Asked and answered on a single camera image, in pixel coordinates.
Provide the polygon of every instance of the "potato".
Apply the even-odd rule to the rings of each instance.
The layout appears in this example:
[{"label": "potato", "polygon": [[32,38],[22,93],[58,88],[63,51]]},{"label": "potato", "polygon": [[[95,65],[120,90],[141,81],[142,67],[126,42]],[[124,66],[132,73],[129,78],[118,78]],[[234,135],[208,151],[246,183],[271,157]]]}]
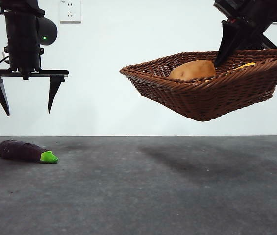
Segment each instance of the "potato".
[{"label": "potato", "polygon": [[211,77],[214,75],[216,75],[216,69],[211,61],[195,60],[173,69],[169,78],[187,81],[194,78]]}]

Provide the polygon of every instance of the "electrical socket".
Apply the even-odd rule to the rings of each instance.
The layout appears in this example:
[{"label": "electrical socket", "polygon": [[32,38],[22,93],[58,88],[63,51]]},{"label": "electrical socket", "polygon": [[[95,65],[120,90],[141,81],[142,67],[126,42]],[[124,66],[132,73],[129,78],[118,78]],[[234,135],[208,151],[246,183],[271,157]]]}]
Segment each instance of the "electrical socket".
[{"label": "electrical socket", "polygon": [[59,2],[60,22],[81,22],[81,0],[61,0]]}]

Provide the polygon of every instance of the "white wall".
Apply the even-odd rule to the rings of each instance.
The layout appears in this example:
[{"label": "white wall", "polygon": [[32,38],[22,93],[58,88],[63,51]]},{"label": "white wall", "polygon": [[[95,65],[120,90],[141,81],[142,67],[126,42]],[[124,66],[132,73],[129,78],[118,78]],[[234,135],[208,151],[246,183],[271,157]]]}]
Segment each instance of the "white wall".
[{"label": "white wall", "polygon": [[[11,116],[0,105],[0,136],[277,134],[277,89],[269,101],[198,122],[141,97],[119,74],[126,65],[178,52],[218,50],[225,17],[213,0],[83,0],[81,24],[60,24],[57,3],[39,1],[59,31],[42,63],[70,76],[51,114],[49,79],[6,78]],[[277,45],[277,25],[266,35]],[[0,16],[0,59],[6,44]]]}]

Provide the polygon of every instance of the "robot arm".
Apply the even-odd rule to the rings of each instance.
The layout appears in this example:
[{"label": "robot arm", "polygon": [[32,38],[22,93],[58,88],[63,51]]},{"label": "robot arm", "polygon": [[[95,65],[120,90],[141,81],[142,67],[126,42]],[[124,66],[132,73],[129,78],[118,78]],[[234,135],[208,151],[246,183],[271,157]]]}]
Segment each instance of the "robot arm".
[{"label": "robot arm", "polygon": [[216,67],[235,50],[277,48],[263,35],[277,21],[277,0],[215,0],[214,6],[228,17],[222,21],[223,38]]},{"label": "robot arm", "polygon": [[37,0],[0,0],[0,15],[5,15],[7,46],[10,68],[0,70],[0,103],[9,115],[9,106],[3,85],[3,77],[49,77],[49,112],[56,92],[68,76],[67,70],[42,70],[40,45],[50,45],[57,37],[53,21],[44,17],[44,10],[38,7]]}]

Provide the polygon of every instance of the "eggplant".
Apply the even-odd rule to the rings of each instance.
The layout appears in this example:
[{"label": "eggplant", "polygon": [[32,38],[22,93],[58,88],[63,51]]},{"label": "eggplant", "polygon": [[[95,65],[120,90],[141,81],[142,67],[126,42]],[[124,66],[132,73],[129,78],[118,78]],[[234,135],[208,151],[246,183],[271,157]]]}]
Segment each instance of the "eggplant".
[{"label": "eggplant", "polygon": [[52,151],[32,143],[5,140],[0,143],[0,157],[4,159],[57,163],[58,158]]}]

